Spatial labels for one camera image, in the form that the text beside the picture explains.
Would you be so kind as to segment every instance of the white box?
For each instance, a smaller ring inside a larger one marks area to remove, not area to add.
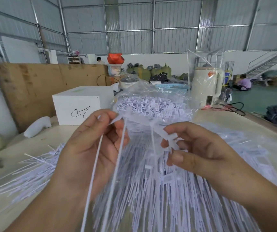
[[[52,96],[59,125],[80,125],[91,113],[109,108],[111,86],[79,86]]]

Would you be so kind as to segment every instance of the person's right hand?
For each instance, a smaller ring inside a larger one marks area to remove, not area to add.
[[[173,150],[167,164],[176,165],[206,178],[210,185],[228,199],[249,206],[270,187],[270,182],[249,166],[220,136],[191,122],[180,122],[164,128],[177,133],[180,149]],[[168,147],[163,140],[162,147]]]

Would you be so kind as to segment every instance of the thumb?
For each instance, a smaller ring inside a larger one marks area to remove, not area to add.
[[[84,149],[92,147],[95,141],[105,132],[109,125],[110,118],[107,113],[102,113],[97,120],[77,137],[77,145]]]
[[[212,160],[204,159],[193,153],[173,151],[172,163],[188,172],[209,178],[213,169]]]

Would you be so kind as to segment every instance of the person in purple shirt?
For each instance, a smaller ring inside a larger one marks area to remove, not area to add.
[[[240,75],[241,80],[237,82],[236,85],[233,85],[233,88],[246,91],[252,88],[252,83],[249,78],[246,78],[246,74]]]

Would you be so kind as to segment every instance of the white kettle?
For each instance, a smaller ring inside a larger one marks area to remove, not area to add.
[[[197,67],[195,69],[191,97],[200,102],[200,107],[213,105],[221,95],[225,72],[212,67]]]

